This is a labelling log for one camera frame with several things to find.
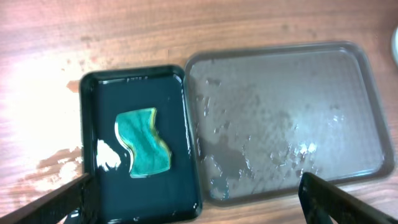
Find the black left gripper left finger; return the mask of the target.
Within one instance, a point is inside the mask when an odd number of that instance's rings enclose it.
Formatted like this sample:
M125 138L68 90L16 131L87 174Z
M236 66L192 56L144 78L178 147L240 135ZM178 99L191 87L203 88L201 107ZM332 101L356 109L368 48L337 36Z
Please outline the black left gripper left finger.
M1 223L58 223L76 211L73 223L96 223L100 188L91 174L69 182L53 192L1 218Z

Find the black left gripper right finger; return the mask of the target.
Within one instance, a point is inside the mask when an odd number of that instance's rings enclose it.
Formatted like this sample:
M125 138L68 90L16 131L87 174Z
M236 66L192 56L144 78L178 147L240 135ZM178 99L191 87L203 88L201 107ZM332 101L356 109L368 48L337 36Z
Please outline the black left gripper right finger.
M302 175L298 197L308 224L333 222L397 224L395 218L309 172Z

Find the green yellow sponge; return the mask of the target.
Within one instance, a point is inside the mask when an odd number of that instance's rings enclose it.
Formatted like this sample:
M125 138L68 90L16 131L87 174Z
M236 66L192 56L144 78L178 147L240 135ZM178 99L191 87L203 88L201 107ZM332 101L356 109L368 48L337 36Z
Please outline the green yellow sponge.
M170 170L172 152L155 126L157 109L144 108L120 113L114 130L130 156L129 175L145 178Z

